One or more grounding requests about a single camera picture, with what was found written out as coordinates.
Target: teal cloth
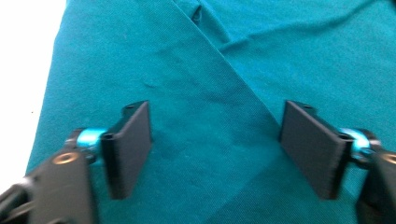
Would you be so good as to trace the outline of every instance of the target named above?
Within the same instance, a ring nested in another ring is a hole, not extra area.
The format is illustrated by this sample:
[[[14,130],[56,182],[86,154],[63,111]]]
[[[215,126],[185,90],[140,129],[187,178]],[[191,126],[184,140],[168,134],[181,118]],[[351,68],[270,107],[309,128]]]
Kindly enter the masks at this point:
[[[28,171],[147,99],[153,147],[132,196],[111,201],[91,166],[101,223],[355,223],[364,172],[321,201],[278,123],[299,100],[391,149],[395,16],[389,1],[68,1]]]

